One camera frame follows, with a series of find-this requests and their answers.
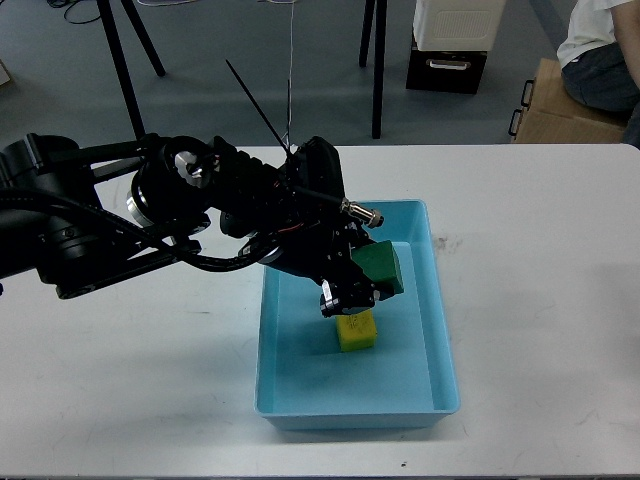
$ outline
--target black drawer box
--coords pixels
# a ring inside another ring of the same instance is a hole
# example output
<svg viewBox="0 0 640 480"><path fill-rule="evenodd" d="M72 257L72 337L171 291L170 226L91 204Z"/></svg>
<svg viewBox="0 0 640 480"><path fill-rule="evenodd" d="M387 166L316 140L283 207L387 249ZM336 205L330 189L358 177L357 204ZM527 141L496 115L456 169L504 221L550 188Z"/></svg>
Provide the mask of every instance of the black drawer box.
<svg viewBox="0 0 640 480"><path fill-rule="evenodd" d="M474 94L486 62L487 52L421 52L414 42L406 86L411 90Z"/></svg>

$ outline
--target black stand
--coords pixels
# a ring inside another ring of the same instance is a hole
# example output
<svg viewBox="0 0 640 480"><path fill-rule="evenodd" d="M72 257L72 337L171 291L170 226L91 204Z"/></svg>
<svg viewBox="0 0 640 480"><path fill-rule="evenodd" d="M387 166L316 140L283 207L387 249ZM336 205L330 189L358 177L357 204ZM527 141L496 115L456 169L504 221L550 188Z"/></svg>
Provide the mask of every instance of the black stand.
<svg viewBox="0 0 640 480"><path fill-rule="evenodd" d="M362 22L362 39L360 41L360 67L367 66L369 41L371 40L371 26L373 13L376 14L375 60L373 70L373 118L371 136L380 138L382 130L382 86L384 83L384 49L387 30L387 0L366 0L364 21Z"/></svg>
<svg viewBox="0 0 640 480"><path fill-rule="evenodd" d="M122 51L122 44L118 37L116 23L113 19L111 5L109 4L109 0L97 0L97 2L100 18L102 18L102 25L104 26L104 32L107 36L111 56L113 57L113 64L116 67L116 73L118 74L118 80L120 81L120 88L122 89L124 101L127 105L127 110L129 111L129 118L131 119L133 132L136 138L140 139L145 134L144 124L142 123L142 116L140 115L140 109L138 108L138 102L136 101L136 94L133 90L131 76L129 75L127 62L125 61L124 53ZM160 57L158 57L155 48L153 48L153 43L151 43L151 39L144 28L144 24L140 19L140 15L138 15L138 11L133 4L133 0L121 0L121 2L134 30L138 34L138 38L140 39L153 68L156 71L156 74L159 77L163 77L166 74L166 71L162 66L162 62L160 62Z"/></svg>

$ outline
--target black antenna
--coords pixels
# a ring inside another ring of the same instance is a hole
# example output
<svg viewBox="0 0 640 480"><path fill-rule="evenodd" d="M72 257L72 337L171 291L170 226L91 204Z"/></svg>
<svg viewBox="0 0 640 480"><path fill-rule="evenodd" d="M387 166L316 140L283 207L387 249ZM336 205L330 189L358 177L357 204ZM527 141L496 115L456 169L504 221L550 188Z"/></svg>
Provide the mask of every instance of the black antenna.
<svg viewBox="0 0 640 480"><path fill-rule="evenodd" d="M244 90L244 93L247 94L247 97L249 97L249 100L251 100L251 103L253 103L253 106L262 117L262 120L264 120L264 123L267 124L267 127L269 127L269 130L271 130L271 133L273 133L273 136L276 137L276 140L278 141L280 146L284 149L285 153L287 154L287 158L292 159L293 157L291 155L291 150L289 150L289 148L284 144L284 142L282 141L282 138L280 138L280 136L278 135L278 132L276 132L276 129L273 128L273 125L271 124L267 116L264 114L262 109L260 108L260 105L258 105L258 102L256 102L255 98L253 98L253 95L251 94L251 92L249 91L245 83L242 81L242 79L240 78L240 75L238 75L238 72L236 72L236 69L233 68L233 65L231 65L231 62L229 62L229 60L226 60L226 62L229 68L231 69L231 73L233 73L233 76L236 77L236 80Z"/></svg>

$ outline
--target person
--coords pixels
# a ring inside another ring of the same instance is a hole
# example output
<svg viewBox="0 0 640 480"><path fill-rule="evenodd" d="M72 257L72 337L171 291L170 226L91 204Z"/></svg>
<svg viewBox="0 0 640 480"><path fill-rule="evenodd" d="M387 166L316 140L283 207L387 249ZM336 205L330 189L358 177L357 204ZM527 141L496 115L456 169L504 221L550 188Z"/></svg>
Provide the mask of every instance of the person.
<svg viewBox="0 0 640 480"><path fill-rule="evenodd" d="M575 100L630 112L622 142L640 149L640 0L578 0L558 60Z"/></svg>

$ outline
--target cardboard box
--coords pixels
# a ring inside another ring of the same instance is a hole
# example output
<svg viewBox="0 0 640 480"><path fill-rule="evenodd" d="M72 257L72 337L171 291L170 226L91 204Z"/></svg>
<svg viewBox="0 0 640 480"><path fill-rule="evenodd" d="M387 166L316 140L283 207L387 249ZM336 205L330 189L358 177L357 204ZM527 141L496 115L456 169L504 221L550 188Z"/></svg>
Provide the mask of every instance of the cardboard box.
<svg viewBox="0 0 640 480"><path fill-rule="evenodd" d="M4 63L2 63L2 60L0 60L0 87L9 82L11 82L11 76L9 75L9 71L4 66Z"/></svg>
<svg viewBox="0 0 640 480"><path fill-rule="evenodd" d="M514 114L513 143L620 143L627 118L585 107L569 96L562 82L560 63L540 61L529 99Z"/></svg>

